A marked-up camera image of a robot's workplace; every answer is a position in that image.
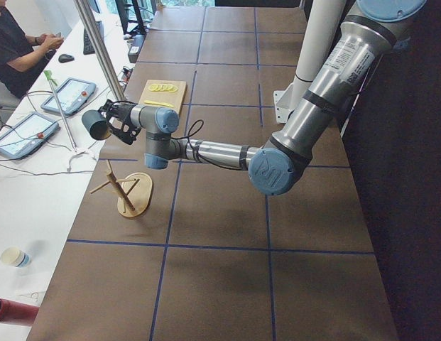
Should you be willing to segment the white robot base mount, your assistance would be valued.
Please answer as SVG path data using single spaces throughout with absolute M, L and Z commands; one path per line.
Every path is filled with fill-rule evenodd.
M 326 61 L 346 5 L 346 0 L 300 2 L 310 14 L 294 79 L 285 90 L 273 93 L 277 123 L 287 122 Z

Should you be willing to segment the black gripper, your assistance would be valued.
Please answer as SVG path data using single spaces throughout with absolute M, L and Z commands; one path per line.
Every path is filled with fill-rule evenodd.
M 108 99 L 98 112 L 106 117 L 110 132 L 127 145 L 131 145 L 137 138 L 141 128 L 131 120 L 131 112 L 136 104 L 131 102 L 113 102 Z M 110 121 L 116 119 L 120 125 L 115 127 Z

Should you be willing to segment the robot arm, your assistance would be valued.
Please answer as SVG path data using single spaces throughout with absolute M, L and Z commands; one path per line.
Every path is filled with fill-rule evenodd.
M 174 137 L 180 123 L 174 110 L 127 101 L 109 100 L 97 110 L 96 137 L 115 136 L 129 145 L 144 132 L 148 168 L 164 169 L 173 159 L 187 159 L 246 171 L 263 194 L 286 193 L 303 175 L 314 145 L 372 63 L 405 39 L 423 7 L 423 1 L 355 1 L 340 23 L 339 38 L 320 56 L 313 79 L 298 99 L 292 98 L 295 83 L 277 93 L 274 107 L 280 109 L 282 99 L 288 100 L 288 107 L 279 119 L 281 128 L 260 147 Z

